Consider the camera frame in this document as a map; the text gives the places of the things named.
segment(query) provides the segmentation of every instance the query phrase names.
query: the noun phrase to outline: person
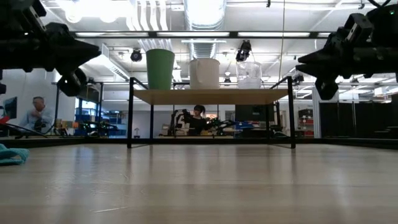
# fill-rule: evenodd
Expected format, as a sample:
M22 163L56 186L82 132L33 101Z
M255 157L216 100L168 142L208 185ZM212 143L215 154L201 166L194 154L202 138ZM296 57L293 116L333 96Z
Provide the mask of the person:
M34 109L28 110L19 126L46 133L52 126L53 122L53 111L46 107L44 98L41 96L33 97Z
M206 119L201 117L201 114L205 112L206 108L202 105L196 105L193 108L193 116L189 123L189 135L200 135L201 131L206 128Z

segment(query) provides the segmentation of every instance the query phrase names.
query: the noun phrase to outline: computer monitor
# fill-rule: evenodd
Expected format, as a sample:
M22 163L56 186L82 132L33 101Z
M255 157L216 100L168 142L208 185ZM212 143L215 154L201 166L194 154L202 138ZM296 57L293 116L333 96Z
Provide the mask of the computer monitor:
M235 105L235 121L266 121L265 105ZM274 105L270 104L269 121L274 121Z
M10 117L10 119L17 118L17 97L6 99L3 101L4 116Z

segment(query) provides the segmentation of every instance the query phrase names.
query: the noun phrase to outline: towel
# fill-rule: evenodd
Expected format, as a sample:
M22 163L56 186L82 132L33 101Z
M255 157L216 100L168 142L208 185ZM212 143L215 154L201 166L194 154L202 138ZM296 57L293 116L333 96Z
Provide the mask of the towel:
M0 144L0 166L24 164L28 157L29 150L27 149L8 149Z

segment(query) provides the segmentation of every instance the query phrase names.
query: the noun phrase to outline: transparent container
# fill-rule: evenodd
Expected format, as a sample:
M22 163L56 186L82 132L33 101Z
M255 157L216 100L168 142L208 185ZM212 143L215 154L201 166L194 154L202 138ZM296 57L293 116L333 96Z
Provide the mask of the transparent container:
M260 89L261 87L261 63L243 62L236 66L239 89Z

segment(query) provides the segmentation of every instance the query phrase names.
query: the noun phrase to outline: security camera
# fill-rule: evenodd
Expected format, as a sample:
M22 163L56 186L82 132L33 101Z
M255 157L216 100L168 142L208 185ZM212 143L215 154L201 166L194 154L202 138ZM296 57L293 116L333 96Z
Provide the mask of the security camera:
M130 59L133 62L140 62L142 60L142 54L141 54L141 49L134 49L132 51L132 54L130 56Z

